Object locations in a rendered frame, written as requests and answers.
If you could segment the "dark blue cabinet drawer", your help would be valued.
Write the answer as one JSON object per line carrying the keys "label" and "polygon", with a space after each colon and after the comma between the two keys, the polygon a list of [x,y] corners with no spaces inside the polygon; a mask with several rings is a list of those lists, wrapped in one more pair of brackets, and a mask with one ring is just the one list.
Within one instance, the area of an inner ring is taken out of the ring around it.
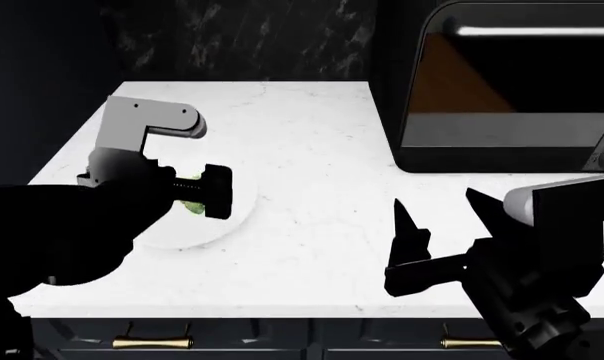
{"label": "dark blue cabinet drawer", "polygon": [[[171,338],[184,335],[192,323],[189,350],[156,347],[113,350],[124,335]],[[303,360],[311,344],[305,319],[278,318],[61,318],[32,320],[37,360]]]}
{"label": "dark blue cabinet drawer", "polygon": [[494,338],[477,318],[325,319],[316,331],[322,360],[511,360],[501,347],[442,347],[445,337]]}

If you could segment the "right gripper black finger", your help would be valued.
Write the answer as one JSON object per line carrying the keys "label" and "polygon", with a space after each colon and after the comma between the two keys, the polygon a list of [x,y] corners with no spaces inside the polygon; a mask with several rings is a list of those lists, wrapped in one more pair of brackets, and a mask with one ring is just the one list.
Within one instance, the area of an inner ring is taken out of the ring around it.
{"label": "right gripper black finger", "polygon": [[466,190],[465,196],[490,236],[494,239],[515,241],[528,234],[528,226],[516,221],[506,213],[503,202],[476,191]]}
{"label": "right gripper black finger", "polygon": [[389,254],[389,266],[430,260],[428,245],[431,233],[428,229],[419,229],[400,200],[394,200],[395,236]]}

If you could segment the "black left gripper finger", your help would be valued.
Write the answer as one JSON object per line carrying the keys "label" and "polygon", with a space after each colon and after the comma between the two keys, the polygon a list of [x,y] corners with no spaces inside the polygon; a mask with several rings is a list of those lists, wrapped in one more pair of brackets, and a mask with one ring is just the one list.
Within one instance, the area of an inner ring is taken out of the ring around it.
{"label": "black left gripper finger", "polygon": [[233,204],[233,173],[229,167],[206,164],[203,172],[204,214],[207,218],[230,218]]}

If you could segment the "green broccoli floret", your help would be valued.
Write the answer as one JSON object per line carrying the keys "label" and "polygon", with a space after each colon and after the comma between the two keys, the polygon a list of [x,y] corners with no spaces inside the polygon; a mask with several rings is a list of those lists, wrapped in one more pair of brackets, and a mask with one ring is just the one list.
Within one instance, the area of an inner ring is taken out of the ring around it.
{"label": "green broccoli floret", "polygon": [[[202,176],[201,173],[197,173],[197,174],[191,176],[190,179],[199,180],[199,179],[201,179],[201,176]],[[202,203],[194,203],[194,202],[189,202],[189,201],[185,201],[185,200],[181,200],[180,203],[185,207],[185,209],[187,209],[189,212],[191,212],[195,215],[203,215],[205,212],[205,206]]]}

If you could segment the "black toaster oven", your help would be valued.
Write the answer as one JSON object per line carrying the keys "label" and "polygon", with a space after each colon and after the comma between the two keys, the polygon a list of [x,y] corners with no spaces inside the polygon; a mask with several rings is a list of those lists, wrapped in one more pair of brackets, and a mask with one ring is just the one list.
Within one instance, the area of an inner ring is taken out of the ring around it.
{"label": "black toaster oven", "polygon": [[446,26],[604,26],[604,0],[447,0],[413,51],[393,145],[409,173],[604,173],[604,37]]}

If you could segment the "white round plate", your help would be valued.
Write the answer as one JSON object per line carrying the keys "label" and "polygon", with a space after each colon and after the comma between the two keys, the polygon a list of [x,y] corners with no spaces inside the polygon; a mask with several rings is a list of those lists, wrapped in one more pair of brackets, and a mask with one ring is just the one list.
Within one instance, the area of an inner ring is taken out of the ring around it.
{"label": "white round plate", "polygon": [[176,201],[171,210],[138,236],[134,245],[161,251],[178,251],[206,245],[233,233],[251,215],[258,196],[258,183],[253,170],[232,165],[233,204],[228,219],[207,218]]}

